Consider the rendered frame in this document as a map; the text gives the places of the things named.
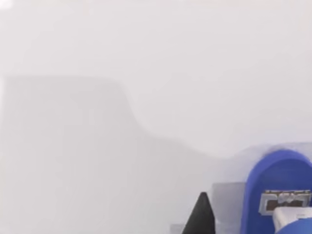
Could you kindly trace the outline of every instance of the black pointed tip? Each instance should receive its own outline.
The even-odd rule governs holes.
[[[182,234],[215,234],[215,216],[207,193],[200,193]]]

